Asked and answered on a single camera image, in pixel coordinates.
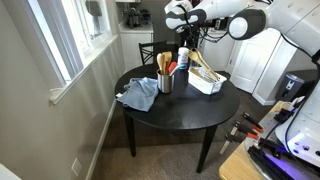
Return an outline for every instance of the blue cloth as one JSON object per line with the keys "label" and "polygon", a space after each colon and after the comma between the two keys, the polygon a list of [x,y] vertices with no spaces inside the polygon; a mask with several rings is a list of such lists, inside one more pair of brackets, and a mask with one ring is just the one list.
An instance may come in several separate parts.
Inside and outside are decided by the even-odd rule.
{"label": "blue cloth", "polygon": [[131,78],[124,86],[125,93],[117,101],[123,106],[148,112],[159,93],[158,81],[150,78]]}

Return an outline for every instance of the white cabinet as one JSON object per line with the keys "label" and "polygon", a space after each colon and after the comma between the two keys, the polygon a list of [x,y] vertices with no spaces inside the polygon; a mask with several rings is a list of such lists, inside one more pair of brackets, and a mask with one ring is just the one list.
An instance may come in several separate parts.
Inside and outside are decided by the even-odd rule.
{"label": "white cabinet", "polygon": [[[221,37],[225,31],[211,31],[212,37]],[[225,71],[229,62],[230,54],[233,48],[234,40],[226,35],[218,43],[199,40],[198,49],[202,53],[203,59],[214,71]]]}
{"label": "white cabinet", "polygon": [[130,29],[124,23],[119,24],[125,63],[125,71],[142,65],[139,43],[153,42],[152,24]]}

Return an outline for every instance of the white wall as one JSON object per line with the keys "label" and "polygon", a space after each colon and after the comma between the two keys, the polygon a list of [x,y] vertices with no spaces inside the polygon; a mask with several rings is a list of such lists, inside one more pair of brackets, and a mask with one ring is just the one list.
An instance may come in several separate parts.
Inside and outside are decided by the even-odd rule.
{"label": "white wall", "polygon": [[84,179],[124,72],[121,40],[55,106],[49,86],[0,1],[0,163],[22,179]]}

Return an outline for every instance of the table leg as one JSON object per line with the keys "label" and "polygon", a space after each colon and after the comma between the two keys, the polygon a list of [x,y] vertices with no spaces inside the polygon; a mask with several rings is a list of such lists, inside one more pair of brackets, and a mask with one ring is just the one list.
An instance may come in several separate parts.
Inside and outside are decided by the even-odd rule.
{"label": "table leg", "polygon": [[136,141],[135,141],[135,136],[134,136],[133,119],[131,117],[129,117],[126,113],[123,113],[123,116],[124,116],[124,120],[125,120],[126,128],[127,128],[131,156],[135,157],[136,156]]}
{"label": "table leg", "polygon": [[218,126],[212,126],[206,129],[206,133],[204,135],[204,140],[202,143],[202,149],[201,149],[201,154],[200,154],[200,159],[198,162],[198,167],[197,167],[197,173],[200,173],[202,170],[202,166],[204,164],[204,161],[206,160],[208,151],[210,149],[212,140],[213,140],[213,136],[216,133]]}

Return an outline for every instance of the coffee maker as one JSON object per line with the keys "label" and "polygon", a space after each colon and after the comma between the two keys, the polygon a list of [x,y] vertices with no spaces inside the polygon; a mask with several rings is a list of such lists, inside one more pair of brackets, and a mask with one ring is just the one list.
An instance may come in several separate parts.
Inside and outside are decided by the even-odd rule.
{"label": "coffee maker", "polygon": [[135,8],[131,8],[128,13],[127,25],[130,28],[140,27],[140,13],[136,11]]}

